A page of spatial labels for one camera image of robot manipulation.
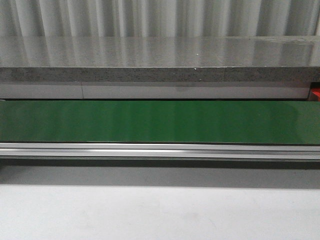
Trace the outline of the aluminium conveyor rail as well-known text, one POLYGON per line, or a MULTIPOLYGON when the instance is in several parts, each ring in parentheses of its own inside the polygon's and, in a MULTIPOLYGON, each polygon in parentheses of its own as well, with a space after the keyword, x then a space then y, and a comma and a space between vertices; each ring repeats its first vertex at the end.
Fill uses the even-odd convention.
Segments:
POLYGON ((18 143, 0 145, 2 158, 209 159, 314 162, 318 145, 175 144, 175 143, 18 143))

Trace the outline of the white pleated curtain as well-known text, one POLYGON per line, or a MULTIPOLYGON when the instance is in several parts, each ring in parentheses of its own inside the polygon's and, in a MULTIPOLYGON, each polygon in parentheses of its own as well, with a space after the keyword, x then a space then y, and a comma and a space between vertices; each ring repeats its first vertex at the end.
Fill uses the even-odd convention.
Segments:
POLYGON ((0 34, 69 37, 317 36, 317 0, 3 0, 0 34))

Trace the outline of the red plastic tray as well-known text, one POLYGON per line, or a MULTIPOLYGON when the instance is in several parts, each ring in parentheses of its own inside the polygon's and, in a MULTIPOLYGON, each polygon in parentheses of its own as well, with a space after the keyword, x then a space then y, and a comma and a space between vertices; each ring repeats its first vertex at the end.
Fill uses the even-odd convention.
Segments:
POLYGON ((311 88, 308 100, 320 102, 320 88, 311 88))

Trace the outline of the grey granite counter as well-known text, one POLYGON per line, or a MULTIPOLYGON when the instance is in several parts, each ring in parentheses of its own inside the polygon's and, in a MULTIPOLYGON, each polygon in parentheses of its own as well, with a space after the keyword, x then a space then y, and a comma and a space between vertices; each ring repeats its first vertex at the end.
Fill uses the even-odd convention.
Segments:
POLYGON ((317 36, 0 39, 2 99, 309 99, 317 36))

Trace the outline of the green conveyor belt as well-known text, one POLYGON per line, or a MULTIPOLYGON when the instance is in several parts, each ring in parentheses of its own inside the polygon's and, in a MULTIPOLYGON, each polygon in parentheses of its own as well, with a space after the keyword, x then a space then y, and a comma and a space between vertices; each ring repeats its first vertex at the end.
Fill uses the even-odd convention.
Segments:
POLYGON ((3 142, 318 145, 320 104, 268 100, 5 100, 3 142))

